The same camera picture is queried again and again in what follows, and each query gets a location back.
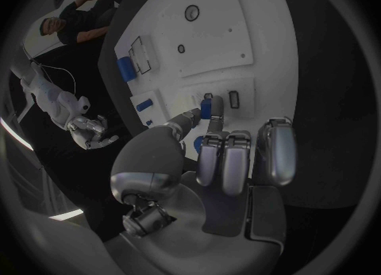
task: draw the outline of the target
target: black shirt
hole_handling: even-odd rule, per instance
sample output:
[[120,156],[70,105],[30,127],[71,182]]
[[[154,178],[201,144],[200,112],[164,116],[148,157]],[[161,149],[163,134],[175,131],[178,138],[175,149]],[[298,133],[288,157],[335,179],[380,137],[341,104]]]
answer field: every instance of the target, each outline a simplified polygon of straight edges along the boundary
[[90,11],[77,10],[75,2],[66,6],[59,18],[66,21],[65,27],[57,32],[57,36],[63,44],[77,43],[79,32],[94,29],[94,14]]

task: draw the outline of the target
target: man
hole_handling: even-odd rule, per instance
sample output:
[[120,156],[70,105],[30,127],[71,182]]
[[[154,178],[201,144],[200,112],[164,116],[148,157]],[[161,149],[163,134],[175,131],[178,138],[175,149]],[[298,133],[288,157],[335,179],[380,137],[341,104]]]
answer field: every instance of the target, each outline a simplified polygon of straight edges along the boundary
[[75,44],[106,34],[116,11],[114,2],[120,4],[122,0],[98,0],[90,11],[77,10],[87,1],[92,0],[75,0],[58,18],[44,19],[40,26],[41,35],[56,32],[63,44]]

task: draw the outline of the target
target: light strip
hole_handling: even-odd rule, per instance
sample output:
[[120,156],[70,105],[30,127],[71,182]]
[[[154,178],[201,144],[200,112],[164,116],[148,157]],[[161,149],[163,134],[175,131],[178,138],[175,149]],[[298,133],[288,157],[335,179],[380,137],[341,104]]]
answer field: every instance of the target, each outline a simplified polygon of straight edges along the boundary
[[63,220],[67,220],[69,218],[78,216],[78,215],[80,215],[82,213],[83,213],[82,210],[74,210],[74,211],[70,211],[68,213],[63,213],[61,215],[52,216],[52,217],[49,217],[49,218],[53,219],[53,220],[63,221]]
[[0,123],[2,124],[2,126],[5,128],[6,131],[8,131],[10,133],[10,135],[12,135],[12,137],[14,137],[15,139],[17,139],[21,144],[23,144],[24,146],[26,146],[26,148],[29,148],[30,150],[33,150],[32,146],[27,143],[25,140],[23,140],[21,137],[19,137],[17,135],[16,132],[14,132],[7,124],[6,122],[0,117]]

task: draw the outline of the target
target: white wall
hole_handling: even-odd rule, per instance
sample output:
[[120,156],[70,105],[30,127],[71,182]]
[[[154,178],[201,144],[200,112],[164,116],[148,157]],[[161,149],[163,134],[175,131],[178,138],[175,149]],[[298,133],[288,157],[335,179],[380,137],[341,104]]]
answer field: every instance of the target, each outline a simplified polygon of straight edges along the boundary
[[[29,32],[25,38],[25,49],[28,51],[28,53],[32,56],[38,56],[43,53],[46,53],[47,51],[50,51],[54,48],[58,48],[62,46],[63,44],[58,40],[57,34],[54,33],[50,36],[41,36],[39,33],[39,27],[41,22],[45,18],[49,17],[58,17],[61,11],[71,2],[75,0],[65,0],[61,7],[59,9],[52,11],[51,13],[41,17],[37,21],[35,21],[32,26],[29,29]],[[95,4],[96,0],[94,1],[88,1],[84,3],[79,10],[85,10],[88,11],[90,8],[92,8]]]

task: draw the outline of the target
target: dark background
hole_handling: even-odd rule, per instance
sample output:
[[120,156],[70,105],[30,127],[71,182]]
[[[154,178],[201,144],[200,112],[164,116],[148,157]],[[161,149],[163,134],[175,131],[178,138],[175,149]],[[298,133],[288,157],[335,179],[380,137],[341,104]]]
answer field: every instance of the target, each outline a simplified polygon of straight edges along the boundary
[[[7,0],[5,5],[11,9],[13,1],[16,0],[11,0],[11,2]],[[337,20],[335,11],[327,8],[326,3],[322,5],[320,0],[306,1],[287,0],[297,33],[300,55],[300,87],[294,127],[298,144],[302,148],[302,150],[299,149],[302,151],[300,157],[308,159],[308,162],[299,164],[298,170],[315,168],[316,171],[321,171],[327,165],[331,166],[335,173],[338,171],[337,169],[344,173],[361,169],[363,177],[359,180],[352,179],[348,184],[348,187],[353,183],[359,184],[355,194],[358,199],[371,167],[376,137],[375,103],[372,90],[369,90],[371,88],[370,76],[367,74],[366,65],[358,46],[346,43],[348,39],[352,38],[348,35],[336,36],[337,44],[335,46],[327,42],[335,37],[335,31],[345,30],[340,27],[339,21],[335,24],[337,26],[335,29],[328,24],[319,23],[319,21],[327,19]],[[367,10],[371,21],[378,24],[380,21],[378,0],[358,0],[358,2]],[[303,5],[305,9],[309,7],[310,12],[301,13],[298,8],[300,5]],[[306,31],[308,26],[311,27],[310,31]],[[317,49],[311,47],[314,45],[314,41],[319,42],[320,47]],[[56,65],[71,71],[77,81],[77,97],[84,95],[90,99],[92,106],[89,114],[106,115],[110,119],[110,125],[114,126],[113,131],[122,139],[118,143],[104,148],[102,152],[84,152],[71,142],[68,133],[57,130],[49,117],[36,107],[25,117],[23,128],[27,133],[28,140],[36,146],[36,153],[38,152],[37,155],[52,179],[73,203],[85,210],[91,228],[105,241],[123,229],[120,215],[125,212],[123,206],[114,200],[109,188],[106,187],[109,186],[109,177],[105,173],[109,171],[113,158],[128,141],[130,135],[113,109],[97,71],[97,58],[101,43],[102,40],[99,39],[73,48],[65,46],[59,50],[53,50],[49,54],[44,54],[38,59],[43,64]],[[337,52],[337,49],[340,48],[345,48],[347,51],[352,50],[353,56],[346,57],[346,60],[342,58],[340,61],[336,60],[336,57],[330,55],[332,53],[330,50]],[[314,70],[317,70],[323,77],[322,81],[313,78],[311,73],[304,73]],[[57,78],[57,82],[63,89],[72,90],[69,75],[61,71],[49,71],[49,69],[47,71],[53,82]],[[321,85],[320,88],[324,89],[326,94],[320,94],[321,91],[317,89],[317,85]],[[315,102],[316,107],[311,107],[311,102]],[[359,147],[358,153],[351,154],[352,149],[348,149],[347,154],[343,152],[343,146],[352,147],[353,145]],[[308,149],[311,152],[311,148],[315,149],[312,154],[313,158],[308,153]],[[355,165],[350,162],[354,159],[356,159]],[[290,203],[286,206],[288,241],[275,274],[292,274],[313,259],[336,236],[355,207],[354,204],[334,210],[300,207],[296,202],[305,194],[300,192],[300,187],[297,187],[296,184],[290,185],[290,187],[282,193],[285,201],[288,200]],[[378,258],[376,257],[377,251],[371,249],[377,249],[377,241],[380,238],[380,234],[376,230],[380,224],[379,218],[377,221],[362,247],[357,249],[355,256],[342,270],[342,274],[348,270],[359,272],[375,268]]]

